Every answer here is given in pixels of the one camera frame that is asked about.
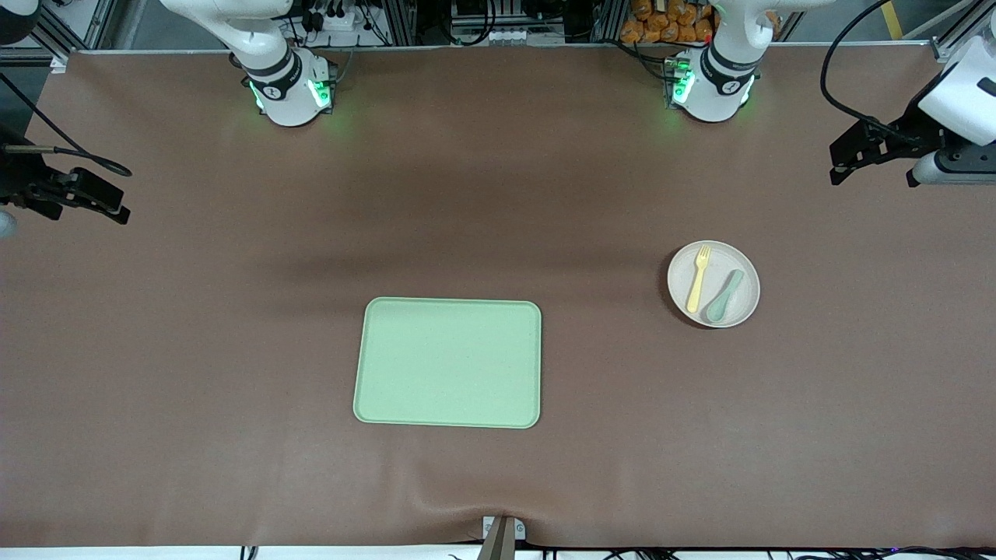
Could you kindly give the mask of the cream round plate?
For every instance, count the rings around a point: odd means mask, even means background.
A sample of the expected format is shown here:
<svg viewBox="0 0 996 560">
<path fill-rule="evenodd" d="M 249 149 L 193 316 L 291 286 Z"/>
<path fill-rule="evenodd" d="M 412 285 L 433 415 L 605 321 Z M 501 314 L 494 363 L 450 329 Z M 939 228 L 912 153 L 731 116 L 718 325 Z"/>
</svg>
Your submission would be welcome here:
<svg viewBox="0 0 996 560">
<path fill-rule="evenodd" d="M 689 314 L 686 311 L 686 300 L 695 275 L 695 255 L 702 243 L 710 244 L 712 252 L 702 285 L 700 311 Z M 711 324 L 705 318 L 705 310 L 722 290 L 729 274 L 736 269 L 743 270 L 745 277 L 731 297 L 722 322 Z M 726 329 L 739 326 L 750 319 L 760 304 L 761 282 L 753 262 L 739 249 L 720 241 L 695 241 L 677 250 L 668 263 L 666 284 L 679 314 L 704 327 Z"/>
</svg>

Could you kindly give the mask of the yellow plastic fork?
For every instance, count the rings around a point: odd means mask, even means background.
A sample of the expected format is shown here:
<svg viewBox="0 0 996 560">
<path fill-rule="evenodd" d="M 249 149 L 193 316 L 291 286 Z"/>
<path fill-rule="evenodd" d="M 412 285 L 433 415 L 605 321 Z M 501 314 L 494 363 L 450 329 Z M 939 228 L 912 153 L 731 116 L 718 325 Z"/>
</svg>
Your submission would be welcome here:
<svg viewBox="0 0 996 560">
<path fill-rule="evenodd" d="M 686 311 L 689 314 L 696 314 L 700 311 L 702 285 L 704 283 L 705 273 L 707 273 L 707 269 L 709 267 L 711 252 L 711 245 L 708 243 L 702 243 L 700 244 L 700 248 L 698 248 L 695 255 L 695 275 L 686 300 Z"/>
</svg>

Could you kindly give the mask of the grey-green plastic spoon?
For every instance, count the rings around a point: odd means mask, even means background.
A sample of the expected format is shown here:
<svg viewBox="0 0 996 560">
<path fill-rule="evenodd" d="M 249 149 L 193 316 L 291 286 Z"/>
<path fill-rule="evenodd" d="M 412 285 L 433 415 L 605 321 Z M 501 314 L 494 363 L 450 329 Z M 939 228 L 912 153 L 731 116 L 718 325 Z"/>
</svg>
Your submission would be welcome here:
<svg viewBox="0 0 996 560">
<path fill-rule="evenodd" d="M 709 303 L 709 306 L 705 310 L 705 318 L 709 323 L 718 324 L 722 322 L 725 314 L 727 313 L 729 301 L 740 286 L 744 277 L 745 272 L 741 269 L 733 270 L 732 273 L 729 274 L 724 287 Z"/>
</svg>

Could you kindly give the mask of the orange round items bag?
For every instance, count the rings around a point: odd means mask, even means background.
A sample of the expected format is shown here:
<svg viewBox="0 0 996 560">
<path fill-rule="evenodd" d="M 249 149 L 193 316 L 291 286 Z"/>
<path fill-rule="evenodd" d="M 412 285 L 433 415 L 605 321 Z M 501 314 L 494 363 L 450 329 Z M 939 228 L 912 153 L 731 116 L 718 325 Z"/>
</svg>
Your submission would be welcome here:
<svg viewBox="0 0 996 560">
<path fill-rule="evenodd" d="M 629 0 L 619 41 L 625 44 L 708 44 L 721 22 L 707 0 Z"/>
</svg>

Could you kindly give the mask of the white power strip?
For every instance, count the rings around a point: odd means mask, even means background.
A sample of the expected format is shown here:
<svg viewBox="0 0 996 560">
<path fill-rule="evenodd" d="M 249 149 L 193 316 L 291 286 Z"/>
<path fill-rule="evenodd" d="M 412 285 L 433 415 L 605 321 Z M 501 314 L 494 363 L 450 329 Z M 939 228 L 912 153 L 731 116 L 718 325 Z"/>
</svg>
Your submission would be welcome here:
<svg viewBox="0 0 996 560">
<path fill-rule="evenodd" d="M 351 33 L 358 29 L 358 10 L 345 1 L 314 4 L 303 15 L 302 25 L 307 32 Z"/>
</svg>

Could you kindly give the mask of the brown table mat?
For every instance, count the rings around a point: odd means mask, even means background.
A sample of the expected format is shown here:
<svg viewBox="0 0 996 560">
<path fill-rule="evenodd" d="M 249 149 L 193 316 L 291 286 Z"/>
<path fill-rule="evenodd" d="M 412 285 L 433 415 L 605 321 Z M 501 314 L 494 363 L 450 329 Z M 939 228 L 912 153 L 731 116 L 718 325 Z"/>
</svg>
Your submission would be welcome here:
<svg viewBox="0 0 996 560">
<path fill-rule="evenodd" d="M 359 52 L 303 128 L 224 54 L 76 54 L 39 105 L 127 226 L 0 240 L 0 547 L 466 541 L 996 548 L 996 187 L 829 183 L 821 47 L 773 47 L 724 124 L 614 47 Z M 753 262 L 736 327 L 675 252 Z M 516 429 L 352 411 L 366 305 L 524 300 Z"/>
</svg>

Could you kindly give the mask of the light green rectangular tray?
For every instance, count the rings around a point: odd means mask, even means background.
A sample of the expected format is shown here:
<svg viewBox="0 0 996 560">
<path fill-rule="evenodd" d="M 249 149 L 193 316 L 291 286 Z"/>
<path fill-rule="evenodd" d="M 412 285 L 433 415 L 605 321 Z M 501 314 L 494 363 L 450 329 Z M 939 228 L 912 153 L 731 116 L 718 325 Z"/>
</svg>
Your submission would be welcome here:
<svg viewBox="0 0 996 560">
<path fill-rule="evenodd" d="M 364 309 L 352 411 L 382 425 L 529 429 L 542 369 L 533 302 L 377 297 Z"/>
</svg>

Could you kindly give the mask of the white connector strip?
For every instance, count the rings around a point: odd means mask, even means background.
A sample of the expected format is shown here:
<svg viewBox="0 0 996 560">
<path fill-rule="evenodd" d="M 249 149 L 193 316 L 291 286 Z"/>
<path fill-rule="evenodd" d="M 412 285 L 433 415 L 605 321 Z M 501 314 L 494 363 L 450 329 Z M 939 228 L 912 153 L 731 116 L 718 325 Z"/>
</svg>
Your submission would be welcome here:
<svg viewBox="0 0 996 560">
<path fill-rule="evenodd" d="M 470 47 L 477 45 L 521 45 L 526 44 L 530 34 L 526 29 L 499 28 L 497 30 L 480 29 L 476 34 L 454 35 L 451 42 L 456 46 Z"/>
</svg>

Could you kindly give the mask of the aluminium frame profile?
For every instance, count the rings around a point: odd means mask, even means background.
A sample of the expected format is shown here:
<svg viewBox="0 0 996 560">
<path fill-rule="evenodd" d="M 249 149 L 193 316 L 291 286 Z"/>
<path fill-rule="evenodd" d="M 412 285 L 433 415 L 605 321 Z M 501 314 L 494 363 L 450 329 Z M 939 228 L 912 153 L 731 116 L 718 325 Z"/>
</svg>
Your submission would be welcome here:
<svg viewBox="0 0 996 560">
<path fill-rule="evenodd" d="M 968 40 L 982 37 L 996 46 L 996 0 L 958 0 L 942 31 L 931 38 L 938 63 L 948 61 Z"/>
<path fill-rule="evenodd" d="M 113 43 L 121 3 L 128 0 L 40 0 L 39 20 L 29 38 L 51 56 L 50 73 L 65 73 L 72 53 Z"/>
</svg>

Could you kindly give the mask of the metal table clamp bracket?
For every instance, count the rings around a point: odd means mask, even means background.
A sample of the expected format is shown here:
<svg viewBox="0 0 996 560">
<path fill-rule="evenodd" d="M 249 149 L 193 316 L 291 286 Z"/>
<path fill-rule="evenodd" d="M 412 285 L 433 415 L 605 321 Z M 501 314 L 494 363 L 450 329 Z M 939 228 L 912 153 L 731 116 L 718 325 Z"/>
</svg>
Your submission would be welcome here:
<svg viewBox="0 0 996 560">
<path fill-rule="evenodd" d="M 482 546 L 476 560 L 515 560 L 517 544 L 526 540 L 526 525 L 512 516 L 482 519 Z"/>
</svg>

